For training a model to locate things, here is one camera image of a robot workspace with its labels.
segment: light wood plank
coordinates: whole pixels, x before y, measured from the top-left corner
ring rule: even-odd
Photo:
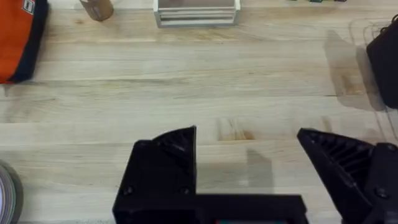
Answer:
[[[116,10],[101,23],[92,21],[84,10],[54,10],[46,36],[47,42],[56,43],[326,40],[332,30],[341,39],[361,45],[364,39],[369,42],[378,35],[397,9],[398,6],[357,10],[312,5],[244,8],[238,26],[215,29],[158,29],[151,10]]]
[[[34,79],[0,95],[21,223],[114,223],[134,142],[193,124],[199,193],[302,194],[311,223],[338,223],[297,131],[398,142],[365,52],[396,0],[242,0],[213,29],[158,29],[152,0],[112,0],[104,22],[49,2]]]
[[[111,0],[116,9],[152,9],[152,0]],[[74,0],[49,0],[54,9],[82,9],[79,2]],[[360,8],[360,9],[386,9],[397,6],[395,0],[350,0],[346,2],[324,1],[323,3],[308,2],[307,0],[241,0],[242,7],[336,7],[336,8]]]

